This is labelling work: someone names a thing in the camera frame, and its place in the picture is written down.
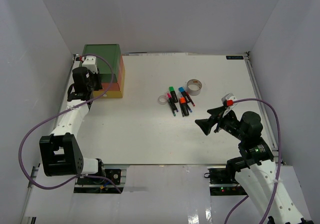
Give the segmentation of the orange highlighter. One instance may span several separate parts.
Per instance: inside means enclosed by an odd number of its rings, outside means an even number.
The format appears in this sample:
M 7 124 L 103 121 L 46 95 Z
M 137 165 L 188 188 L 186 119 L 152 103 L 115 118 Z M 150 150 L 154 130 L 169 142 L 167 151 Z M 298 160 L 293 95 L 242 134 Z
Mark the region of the orange highlighter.
M 189 108 L 188 108 L 187 102 L 184 97 L 181 97 L 179 99 L 179 104 L 180 104 L 180 108 L 181 108 L 183 115 L 185 117 L 188 117 L 189 116 Z

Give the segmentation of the blue highlighter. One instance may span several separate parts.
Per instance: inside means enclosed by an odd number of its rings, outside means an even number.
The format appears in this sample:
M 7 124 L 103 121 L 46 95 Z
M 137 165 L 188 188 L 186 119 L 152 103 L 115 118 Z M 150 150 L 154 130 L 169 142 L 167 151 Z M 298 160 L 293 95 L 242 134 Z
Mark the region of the blue highlighter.
M 178 88 L 178 90 L 181 93 L 181 95 L 185 98 L 185 101 L 187 103 L 190 103 L 191 99 L 190 99 L 189 95 L 187 94 L 187 92 L 185 91 L 185 89 L 181 86 L 181 87 Z

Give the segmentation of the green highlighter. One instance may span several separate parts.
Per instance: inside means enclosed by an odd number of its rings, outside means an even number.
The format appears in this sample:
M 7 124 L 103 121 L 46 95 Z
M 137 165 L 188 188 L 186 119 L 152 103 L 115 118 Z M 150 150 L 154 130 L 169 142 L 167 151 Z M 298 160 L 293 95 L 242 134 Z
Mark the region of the green highlighter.
M 174 87 L 173 87 L 173 86 L 170 86 L 170 87 L 168 88 L 168 90 L 169 90 L 170 95 L 171 95 L 171 97 L 172 97 L 172 99 L 173 99 L 173 102 L 174 102 L 174 103 L 178 103 L 179 100 L 178 100 L 178 97 L 177 97 L 177 94 L 176 94 L 176 91 L 175 91 Z

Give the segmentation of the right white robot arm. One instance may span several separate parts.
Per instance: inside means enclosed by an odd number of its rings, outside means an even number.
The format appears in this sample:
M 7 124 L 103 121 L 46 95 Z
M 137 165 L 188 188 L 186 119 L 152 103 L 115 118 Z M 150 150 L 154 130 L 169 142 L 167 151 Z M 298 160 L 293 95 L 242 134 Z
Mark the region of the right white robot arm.
M 227 161 L 222 176 L 239 183 L 261 215 L 262 224 L 311 224 L 297 209 L 278 176 L 279 165 L 268 144 L 262 138 L 261 117 L 246 111 L 237 119 L 225 106 L 209 109 L 210 117 L 195 123 L 205 135 L 220 130 L 240 142 L 240 156 Z

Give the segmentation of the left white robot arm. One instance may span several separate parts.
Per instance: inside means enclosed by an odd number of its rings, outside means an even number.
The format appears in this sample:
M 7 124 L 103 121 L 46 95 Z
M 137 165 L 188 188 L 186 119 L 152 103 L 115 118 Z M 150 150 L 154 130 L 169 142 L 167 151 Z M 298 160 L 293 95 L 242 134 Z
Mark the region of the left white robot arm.
M 66 113 L 50 135 L 39 141 L 44 173 L 48 177 L 88 175 L 99 184 L 105 180 L 106 171 L 99 158 L 85 158 L 77 142 L 77 135 L 85 116 L 89 113 L 93 92 L 102 89 L 99 69 L 80 66 L 72 70 L 73 83 L 67 90 Z

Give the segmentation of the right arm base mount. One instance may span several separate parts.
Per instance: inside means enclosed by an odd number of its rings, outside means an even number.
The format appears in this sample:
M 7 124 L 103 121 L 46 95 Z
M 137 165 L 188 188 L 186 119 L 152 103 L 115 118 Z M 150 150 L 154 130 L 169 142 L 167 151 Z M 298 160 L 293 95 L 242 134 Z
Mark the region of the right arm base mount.
M 225 168 L 209 168 L 203 175 L 209 181 L 211 196 L 246 196 L 243 187 L 227 174 Z

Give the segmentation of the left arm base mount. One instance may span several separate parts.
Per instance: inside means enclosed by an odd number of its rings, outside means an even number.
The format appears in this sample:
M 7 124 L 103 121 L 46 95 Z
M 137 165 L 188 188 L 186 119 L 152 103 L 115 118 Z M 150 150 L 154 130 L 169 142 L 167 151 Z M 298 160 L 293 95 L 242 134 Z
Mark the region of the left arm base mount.
M 126 183 L 126 169 L 105 168 L 103 178 L 83 177 L 75 181 L 75 194 L 121 194 Z

